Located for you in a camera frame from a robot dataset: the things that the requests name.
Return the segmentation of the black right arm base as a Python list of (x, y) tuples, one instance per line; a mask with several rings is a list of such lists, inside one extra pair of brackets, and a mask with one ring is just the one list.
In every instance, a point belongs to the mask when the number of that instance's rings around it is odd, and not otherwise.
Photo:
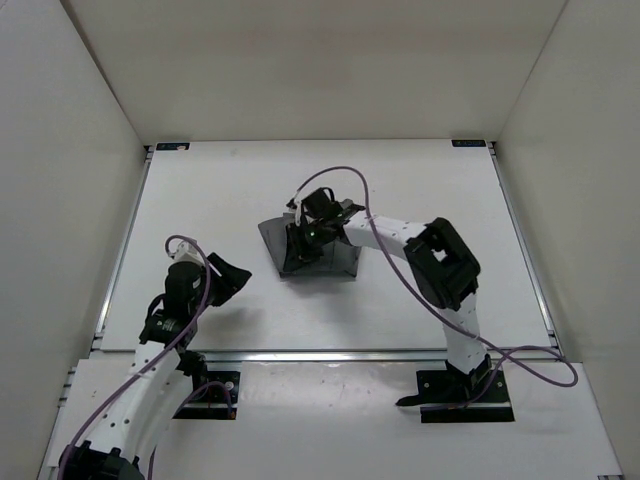
[(504, 372), (492, 365), (488, 354), (469, 374), (445, 362), (444, 370), (418, 370), (416, 383), (417, 392), (395, 405), (418, 407), (423, 424), (515, 421)]

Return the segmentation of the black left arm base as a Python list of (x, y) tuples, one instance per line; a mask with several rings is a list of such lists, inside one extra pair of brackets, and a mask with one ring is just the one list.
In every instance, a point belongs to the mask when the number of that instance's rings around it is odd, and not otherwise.
[(191, 379), (192, 391), (174, 419), (232, 421), (237, 418), (239, 371), (210, 370), (205, 357), (196, 352), (186, 352), (178, 369)]

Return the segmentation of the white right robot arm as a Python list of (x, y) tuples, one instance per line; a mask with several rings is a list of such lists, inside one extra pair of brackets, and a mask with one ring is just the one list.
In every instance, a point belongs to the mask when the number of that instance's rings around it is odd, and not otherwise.
[(293, 197), (287, 208), (292, 215), (285, 227), (287, 252), (301, 265), (320, 259), (334, 242), (407, 262), (417, 299), (443, 324), (449, 391), (467, 401), (483, 390), (491, 366), (476, 311), (481, 268), (448, 220), (421, 224), (374, 215), (349, 199), (336, 200), (327, 187), (302, 200)]

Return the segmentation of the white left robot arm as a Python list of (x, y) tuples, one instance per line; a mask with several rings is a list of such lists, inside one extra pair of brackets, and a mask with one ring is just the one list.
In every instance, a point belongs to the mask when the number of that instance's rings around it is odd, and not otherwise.
[(123, 385), (79, 428), (63, 450), (61, 479), (143, 479), (163, 430), (187, 398), (209, 389), (203, 355), (189, 350), (196, 318), (249, 281), (250, 271), (215, 253), (176, 253), (164, 290), (149, 304)]

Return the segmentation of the grey pleated skirt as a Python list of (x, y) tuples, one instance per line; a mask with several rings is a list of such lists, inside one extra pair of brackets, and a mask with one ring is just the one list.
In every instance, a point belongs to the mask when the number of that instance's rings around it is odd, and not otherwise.
[(285, 213), (258, 224), (259, 232), (281, 278), (291, 277), (353, 277), (357, 276), (360, 247), (334, 240), (322, 246), (324, 259), (318, 264), (304, 265), (302, 268), (285, 273), (282, 271), (286, 249), (285, 226), (294, 223), (292, 214)]

